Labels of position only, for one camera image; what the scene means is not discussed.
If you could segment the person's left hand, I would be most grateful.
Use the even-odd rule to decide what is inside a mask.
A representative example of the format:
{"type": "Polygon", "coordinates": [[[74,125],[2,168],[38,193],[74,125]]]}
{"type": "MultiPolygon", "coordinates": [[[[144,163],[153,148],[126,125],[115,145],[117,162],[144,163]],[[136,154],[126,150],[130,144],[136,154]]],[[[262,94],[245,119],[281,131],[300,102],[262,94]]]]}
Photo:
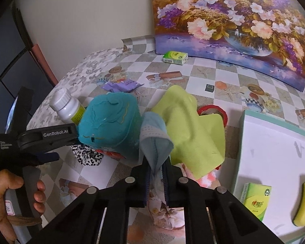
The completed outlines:
{"type": "MultiPolygon", "coordinates": [[[[11,173],[9,170],[0,171],[0,231],[5,237],[8,243],[15,243],[17,239],[16,233],[12,227],[12,224],[8,220],[8,215],[5,207],[5,195],[8,189],[15,190],[21,188],[24,184],[23,178],[11,173]]],[[[43,181],[37,181],[37,191],[33,197],[35,203],[33,207],[35,210],[42,215],[46,208],[44,206],[47,198],[45,195],[45,184],[43,181]]]]}

